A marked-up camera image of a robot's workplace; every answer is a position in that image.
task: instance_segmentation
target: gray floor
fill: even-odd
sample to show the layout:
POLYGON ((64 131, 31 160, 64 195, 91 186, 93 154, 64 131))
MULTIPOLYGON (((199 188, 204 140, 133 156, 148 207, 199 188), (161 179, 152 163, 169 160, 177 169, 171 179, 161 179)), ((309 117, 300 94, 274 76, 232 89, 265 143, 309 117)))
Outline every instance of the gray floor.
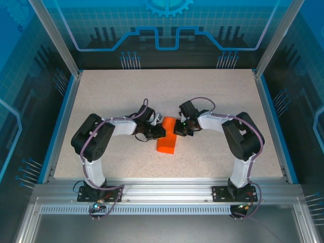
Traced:
MULTIPOLYGON (((287 206, 262 206, 254 218, 271 228, 282 242, 302 242, 294 213, 287 206)), ((100 222, 92 222, 88 216, 44 215, 33 242, 279 241, 262 225, 248 219, 234 222, 229 216, 109 216, 100 222)))

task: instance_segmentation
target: blue acrylic panel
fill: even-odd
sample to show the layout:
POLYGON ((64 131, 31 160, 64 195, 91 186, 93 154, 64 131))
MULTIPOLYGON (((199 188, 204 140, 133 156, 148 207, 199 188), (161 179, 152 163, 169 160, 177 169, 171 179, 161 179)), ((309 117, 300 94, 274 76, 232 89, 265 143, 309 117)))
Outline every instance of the blue acrylic panel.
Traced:
POLYGON ((264 72, 306 195, 324 193, 323 7, 323 1, 305 1, 264 72))
POLYGON ((121 69, 119 57, 127 51, 140 52, 142 68, 255 68, 290 2, 46 0, 45 5, 81 69, 121 69), (240 59, 217 65, 223 51, 238 51, 240 59))
POLYGON ((0 21, 0 242, 14 242, 71 74, 27 0, 0 1, 0 21))

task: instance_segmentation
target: blue side wall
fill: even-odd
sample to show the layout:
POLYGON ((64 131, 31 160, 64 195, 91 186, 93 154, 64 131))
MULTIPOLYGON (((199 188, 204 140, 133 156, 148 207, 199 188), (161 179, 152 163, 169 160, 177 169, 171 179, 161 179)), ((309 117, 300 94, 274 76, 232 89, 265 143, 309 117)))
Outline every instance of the blue side wall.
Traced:
POLYGON ((306 195, 324 194, 323 10, 323 1, 305 1, 264 72, 306 195))

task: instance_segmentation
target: ventilation slot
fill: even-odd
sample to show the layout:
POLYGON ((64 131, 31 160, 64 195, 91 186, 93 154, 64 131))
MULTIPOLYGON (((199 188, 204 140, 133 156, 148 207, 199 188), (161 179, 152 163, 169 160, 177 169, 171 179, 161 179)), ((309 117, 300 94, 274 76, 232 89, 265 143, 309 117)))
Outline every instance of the ventilation slot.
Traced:
MULTIPOLYGON (((42 206, 41 214, 75 214, 87 215, 90 205, 46 205, 42 206)), ((106 209, 95 213, 102 215, 109 210, 111 205, 106 209)), ((116 205, 111 211, 112 215, 229 215, 230 206, 219 205, 116 205)))

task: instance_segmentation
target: metal pin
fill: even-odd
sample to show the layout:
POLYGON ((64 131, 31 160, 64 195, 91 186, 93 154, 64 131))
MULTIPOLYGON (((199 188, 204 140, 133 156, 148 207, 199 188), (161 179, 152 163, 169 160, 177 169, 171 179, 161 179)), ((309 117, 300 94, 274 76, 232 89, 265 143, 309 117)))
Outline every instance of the metal pin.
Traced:
POLYGON ((35 173, 38 173, 38 174, 40 174, 38 171, 36 171, 36 170, 34 170, 34 169, 32 169, 31 167, 29 167, 29 166, 26 166, 26 170, 31 170, 31 171, 34 171, 35 173))
POLYGON ((42 168, 39 168, 38 166, 34 166, 33 164, 31 164, 31 163, 29 163, 29 162, 27 162, 24 158, 21 160, 21 162, 22 163, 26 163, 26 164, 29 164, 30 166, 33 166, 33 167, 35 167, 35 168, 37 168, 37 169, 39 169, 39 170, 41 170, 42 168))
POLYGON ((129 61, 130 61, 130 66, 131 66, 130 69, 133 69, 133 67, 132 67, 132 59, 131 59, 131 52, 127 52, 127 54, 128 54, 128 58, 129 58, 129 61))
POLYGON ((37 163, 36 161, 32 160, 31 157, 28 159, 28 161, 29 161, 29 162, 34 162, 35 164, 37 164, 37 165, 39 165, 39 166, 41 166, 41 167, 43 166, 43 165, 41 165, 40 163, 37 163))
POLYGON ((225 64, 225 68, 226 68, 226 65, 227 65, 227 63, 228 63, 229 56, 231 55, 231 53, 232 53, 231 51, 228 52, 228 57, 227 57, 227 61, 226 61, 226 64, 225 64))
POLYGON ((65 86, 62 84, 62 82, 57 82, 56 85, 59 86, 59 87, 62 89, 62 91, 65 93, 66 88, 65 88, 65 86))
POLYGON ((279 97, 279 95, 282 95, 282 94, 283 94, 283 91, 280 90, 279 93, 273 98, 272 102, 274 102, 279 97))
POLYGON ((310 211, 317 211, 317 210, 321 210, 321 209, 324 209, 324 208, 320 208, 320 209, 312 209, 310 211))
POLYGON ((308 207, 313 207, 313 206, 324 206, 324 204, 322 201, 320 201, 318 204, 308 205, 308 207))
POLYGON ((61 95, 64 96, 65 91, 58 84, 55 85, 55 88, 57 88, 57 90, 61 93, 61 95))
POLYGON ((287 91, 287 88, 285 88, 283 91, 281 91, 282 93, 279 92, 279 94, 272 100, 272 102, 274 103, 277 99, 279 99, 285 92, 287 91))
POLYGON ((126 69, 126 61, 125 61, 125 56, 124 56, 125 52, 121 52, 121 54, 123 55, 123 60, 124 60, 124 64, 125 64, 125 69, 126 69))
POLYGON ((321 213, 321 214, 311 214, 311 216, 318 216, 318 215, 324 215, 324 213, 321 213))
POLYGON ((279 107, 275 108, 276 113, 278 114, 279 111, 280 111, 280 110, 281 110, 285 105, 287 105, 287 102, 286 102, 286 101, 284 101, 281 105, 279 105, 279 107))
POLYGON ((69 80, 67 80, 67 78, 63 75, 63 71, 60 71, 58 68, 57 70, 59 71, 59 74, 61 75, 61 77, 67 82, 69 83, 69 80))
POLYGON ((67 84, 65 82, 65 80, 63 78, 60 78, 59 75, 57 73, 54 74, 56 76, 56 78, 60 81, 60 83, 67 88, 67 84))
POLYGON ((135 69, 134 57, 132 57, 132 61, 133 61, 133 69, 135 69))
POLYGON ((278 109, 278 112, 277 113, 280 113, 284 108, 286 108, 287 105, 289 105, 291 103, 291 100, 289 100, 287 102, 287 104, 285 104, 283 107, 281 107, 280 109, 278 109))
POLYGON ((274 108, 277 109, 285 101, 285 98, 286 97, 284 97, 279 103, 275 104, 274 108))
POLYGON ((23 170, 23 169, 22 169, 21 167, 19 167, 19 168, 18 168, 18 171, 23 171, 23 172, 26 172, 26 173, 28 173, 28 174, 30 174, 30 175, 32 175, 32 176, 35 176, 35 177, 37 177, 37 178, 38 178, 38 176, 37 176, 37 175, 35 175, 35 174, 33 174, 33 173, 29 172, 29 171, 23 170))
POLYGON ((25 187, 28 187, 28 188, 34 189, 34 188, 31 187, 31 186, 27 186, 27 185, 25 185, 23 182, 20 182, 20 186, 25 186, 25 187))
POLYGON ((136 58, 136 54, 137 52, 133 52, 134 56, 135 56, 135 62, 136 62, 136 69, 138 69, 138 65, 137 65, 137 58, 136 58))
POLYGON ((218 64, 219 64, 219 61, 221 60, 222 56, 218 56, 218 61, 217 61, 217 64, 216 64, 216 69, 218 68, 218 64))
POLYGON ((36 179, 34 179, 34 178, 30 177, 30 176, 27 176, 26 174, 23 174, 23 175, 22 175, 22 178, 28 178, 28 179, 30 179, 30 180, 33 180, 33 181, 37 182, 36 179))
POLYGON ((141 68, 141 57, 137 57, 137 60, 138 60, 138 66, 139 66, 139 68, 142 69, 141 68))
POLYGON ((125 69, 124 64, 123 64, 123 57, 119 57, 119 59, 120 59, 120 62, 121 62, 121 66, 123 67, 123 69, 125 69))
POLYGON ((288 110, 288 107, 286 107, 279 115, 278 118, 281 117, 282 114, 284 114, 288 110))
POLYGON ((239 57, 237 56, 236 58, 235 58, 235 62, 234 62, 234 65, 232 66, 232 68, 234 68, 235 66, 236 66, 236 63, 237 63, 237 60, 239 59, 239 57))
POLYGON ((311 197, 311 196, 320 196, 319 192, 317 191, 315 194, 313 195, 309 195, 309 196, 306 196, 305 198, 308 198, 308 197, 311 197))
POLYGON ((125 57, 125 59, 126 59, 126 62, 127 62, 127 69, 130 69, 130 64, 128 62, 128 57, 125 57))
POLYGON ((223 65, 222 65, 222 69, 224 68, 224 63, 225 63, 226 59, 227 59, 227 57, 225 56, 224 61, 223 61, 223 65))
POLYGON ((58 92, 60 92, 60 94, 64 97, 63 92, 59 89, 59 87, 57 85, 55 85, 55 88, 58 90, 58 92))
POLYGON ((274 101, 273 105, 274 105, 274 106, 277 106, 278 103, 279 103, 280 101, 284 100, 284 99, 285 99, 285 96, 280 96, 276 101, 274 101))
POLYGON ((235 60, 235 57, 236 57, 237 53, 238 53, 238 51, 235 51, 235 52, 234 52, 234 57, 233 57, 232 63, 231 63, 230 65, 228 65, 228 66, 231 66, 231 65, 233 65, 233 63, 234 63, 234 60, 235 60))
POLYGON ((230 61, 228 62, 227 69, 229 69, 229 66, 230 66, 230 64, 231 64, 231 61, 232 61, 232 59, 233 59, 233 56, 230 56, 229 59, 230 59, 230 61))
POLYGON ((30 182, 30 181, 26 181, 26 180, 24 180, 24 179, 21 179, 21 178, 19 178, 19 176, 16 176, 16 177, 15 177, 15 180, 21 180, 21 181, 24 181, 24 182, 27 182, 27 183, 30 183, 30 184, 35 185, 35 183, 32 183, 32 182, 30 182))
POLYGON ((306 202, 309 203, 310 201, 317 201, 317 200, 320 200, 320 199, 324 199, 324 197, 319 197, 319 198, 316 198, 316 199, 313 199, 313 200, 308 200, 306 202))
POLYGON ((223 57, 224 57, 225 53, 226 53, 226 51, 223 51, 223 55, 222 55, 222 58, 221 58, 221 62, 220 62, 220 64, 219 64, 219 68, 220 68, 221 65, 222 65, 222 61, 223 61, 223 57))

